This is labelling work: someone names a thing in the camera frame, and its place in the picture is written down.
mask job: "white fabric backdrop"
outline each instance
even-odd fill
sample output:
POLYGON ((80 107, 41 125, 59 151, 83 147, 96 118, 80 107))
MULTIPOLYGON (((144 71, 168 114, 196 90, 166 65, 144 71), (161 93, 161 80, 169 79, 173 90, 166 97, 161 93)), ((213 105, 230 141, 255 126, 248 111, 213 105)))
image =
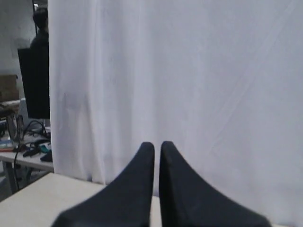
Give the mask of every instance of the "white fabric backdrop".
POLYGON ((110 182, 173 140, 220 191, 303 225, 303 1, 51 0, 55 172, 110 182))

